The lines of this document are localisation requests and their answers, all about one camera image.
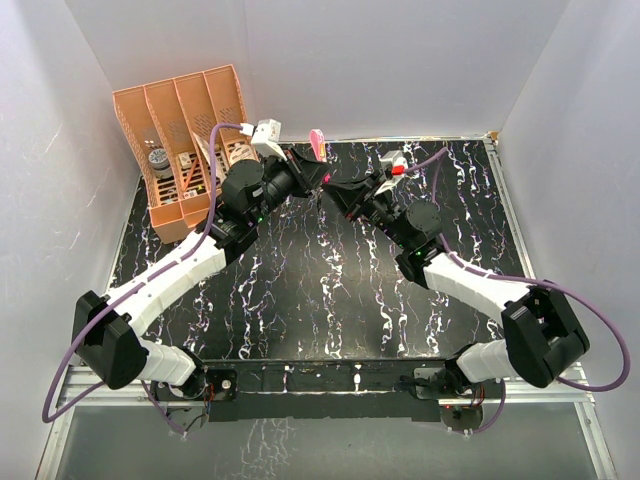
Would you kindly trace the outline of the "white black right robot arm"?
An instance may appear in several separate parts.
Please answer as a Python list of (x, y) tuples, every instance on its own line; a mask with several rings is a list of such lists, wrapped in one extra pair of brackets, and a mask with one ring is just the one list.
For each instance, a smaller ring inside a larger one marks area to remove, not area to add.
[(501, 339), (450, 357), (441, 375), (445, 388), (466, 397), (485, 380), (508, 377), (544, 388), (588, 352), (590, 341), (563, 293), (463, 264), (440, 238), (437, 208), (425, 200), (400, 208), (381, 189), (383, 178), (370, 174), (351, 186), (346, 218), (367, 220), (400, 248), (396, 263), (407, 280), (472, 307), (503, 330)]

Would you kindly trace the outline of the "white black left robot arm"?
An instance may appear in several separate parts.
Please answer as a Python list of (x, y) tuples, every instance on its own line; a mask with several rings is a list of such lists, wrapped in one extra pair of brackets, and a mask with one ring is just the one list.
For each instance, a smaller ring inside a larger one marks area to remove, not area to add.
[(206, 387), (202, 363), (175, 346), (144, 335), (151, 324), (199, 282), (231, 265), (258, 238), (259, 224), (288, 198), (307, 198), (330, 178), (325, 162), (293, 149), (265, 162), (241, 160), (229, 170), (214, 213), (176, 248), (130, 282), (76, 303), (76, 354), (110, 389), (135, 380), (171, 385), (194, 399)]

